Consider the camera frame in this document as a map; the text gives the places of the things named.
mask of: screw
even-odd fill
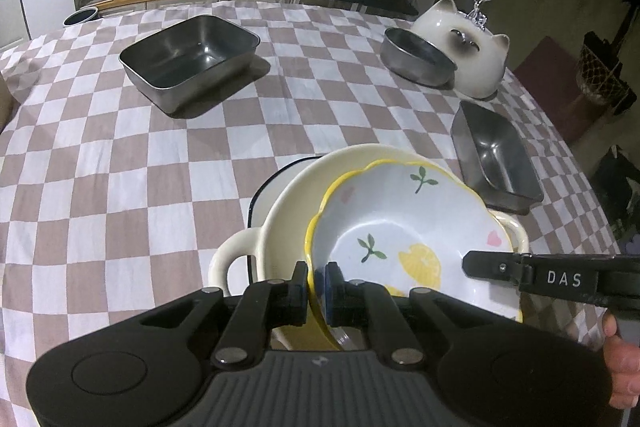
[[[223,347],[216,351],[216,360],[220,363],[238,363],[246,357],[247,353],[242,347]]]
[[[401,347],[391,353],[391,359],[401,365],[413,365],[421,362],[423,358],[424,355],[413,347]]]

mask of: table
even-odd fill
[[[126,46],[215,14],[262,39],[252,69],[170,118],[129,82]],[[255,190],[301,156],[382,142],[460,175],[450,128],[460,99],[391,74],[378,52],[407,22],[261,2],[193,4],[73,26],[0,55],[22,104],[0,134],[0,424],[34,425],[31,364],[69,339],[190,293],[245,226]],[[545,189],[520,220],[533,252],[617,253],[566,144],[507,73],[495,100]],[[602,310],[530,298],[527,322],[602,342]]]

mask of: wicker basket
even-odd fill
[[[620,103],[627,94],[629,87],[620,82],[614,74],[618,64],[610,70],[591,51],[590,47],[585,44],[582,45],[575,80],[580,91],[588,100],[596,105]]]

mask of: lemon print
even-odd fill
[[[386,291],[388,291],[394,297],[406,297],[406,294],[398,288],[394,288],[393,286],[389,286],[388,284],[385,284],[385,288]]]
[[[418,243],[409,247],[409,253],[399,252],[404,271],[420,286],[440,289],[440,261],[431,248]]]

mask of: finger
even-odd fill
[[[616,324],[616,318],[607,311],[602,317],[602,331],[607,337],[612,337],[618,331],[618,325]]]
[[[615,335],[604,342],[604,361],[613,373],[640,371],[640,347],[626,343]]]
[[[613,392],[634,396],[640,394],[640,373],[613,373]]]
[[[638,397],[628,394],[614,393],[611,395],[611,399],[609,400],[609,405],[616,409],[629,409],[631,407],[635,407],[637,404]]]

